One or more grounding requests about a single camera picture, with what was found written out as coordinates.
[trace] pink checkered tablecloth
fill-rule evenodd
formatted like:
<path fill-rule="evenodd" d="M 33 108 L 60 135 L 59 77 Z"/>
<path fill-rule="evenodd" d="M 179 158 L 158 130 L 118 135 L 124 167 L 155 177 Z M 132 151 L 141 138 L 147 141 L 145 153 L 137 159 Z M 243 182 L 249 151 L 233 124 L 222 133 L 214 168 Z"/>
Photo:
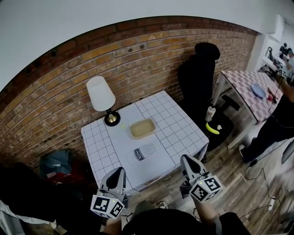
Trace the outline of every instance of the pink checkered tablecloth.
<path fill-rule="evenodd" d="M 275 94 L 278 87 L 265 73 L 248 72 L 248 71 L 221 71 L 226 79 L 235 87 L 245 103 L 249 106 L 251 112 L 258 122 L 265 121 L 272 113 L 277 104 L 272 104 L 267 99 L 269 92 L 268 88 Z M 258 84 L 266 92 L 266 96 L 261 99 L 254 95 L 251 85 Z M 277 102 L 280 101 L 283 93 L 278 90 L 276 96 Z"/>

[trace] tan tray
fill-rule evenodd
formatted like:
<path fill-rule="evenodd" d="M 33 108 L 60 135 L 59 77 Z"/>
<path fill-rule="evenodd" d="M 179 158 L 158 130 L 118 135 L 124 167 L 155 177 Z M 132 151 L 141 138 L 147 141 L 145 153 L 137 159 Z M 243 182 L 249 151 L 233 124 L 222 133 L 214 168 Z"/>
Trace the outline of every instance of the tan tray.
<path fill-rule="evenodd" d="M 155 125 L 151 119 L 145 119 L 130 126 L 130 131 L 135 139 L 141 139 L 152 134 Z"/>

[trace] banana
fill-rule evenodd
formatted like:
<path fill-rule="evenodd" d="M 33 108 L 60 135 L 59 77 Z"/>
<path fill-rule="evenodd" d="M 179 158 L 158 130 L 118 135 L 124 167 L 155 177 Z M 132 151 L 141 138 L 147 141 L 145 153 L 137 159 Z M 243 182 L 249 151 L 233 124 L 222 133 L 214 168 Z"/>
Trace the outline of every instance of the banana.
<path fill-rule="evenodd" d="M 206 123 L 205 127 L 206 127 L 206 129 L 207 129 L 208 131 L 210 131 L 210 132 L 213 133 L 213 134 L 220 134 L 219 131 L 217 131 L 217 130 L 215 130 L 215 129 L 212 129 L 212 128 L 208 125 L 208 123 Z"/>

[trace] lamp base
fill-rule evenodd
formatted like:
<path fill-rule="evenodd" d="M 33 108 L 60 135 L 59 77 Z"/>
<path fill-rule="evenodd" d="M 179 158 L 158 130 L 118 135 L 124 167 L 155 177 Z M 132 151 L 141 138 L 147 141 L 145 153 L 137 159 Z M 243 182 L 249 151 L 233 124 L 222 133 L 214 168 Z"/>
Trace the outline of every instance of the lamp base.
<path fill-rule="evenodd" d="M 114 112 L 110 109 L 106 110 L 107 115 L 104 118 L 104 122 L 109 127 L 114 127 L 120 122 L 120 115 L 118 112 Z"/>

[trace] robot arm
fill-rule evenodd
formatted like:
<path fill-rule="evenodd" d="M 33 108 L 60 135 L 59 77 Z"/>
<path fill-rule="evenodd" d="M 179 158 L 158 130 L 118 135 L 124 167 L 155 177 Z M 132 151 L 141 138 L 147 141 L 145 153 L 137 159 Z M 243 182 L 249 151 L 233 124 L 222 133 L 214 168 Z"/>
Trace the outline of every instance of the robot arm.
<path fill-rule="evenodd" d="M 220 181 L 212 173 L 206 171 L 204 165 L 196 158 L 181 156 L 181 168 L 186 181 L 180 186 L 183 198 L 193 197 L 200 203 L 214 198 L 222 189 Z M 101 188 L 93 195 L 91 210 L 99 216 L 117 218 L 128 204 L 124 193 L 126 173 L 119 167 L 103 177 Z"/>
<path fill-rule="evenodd" d="M 116 168 L 106 174 L 101 182 L 101 188 L 93 195 L 91 211 L 105 218 L 116 219 L 128 204 L 124 193 L 126 174 L 123 167 Z"/>
<path fill-rule="evenodd" d="M 189 155 L 181 156 L 181 168 L 186 181 L 180 186 L 182 197 L 192 196 L 200 203 L 214 198 L 222 189 L 218 178 L 206 171 L 204 165 Z"/>

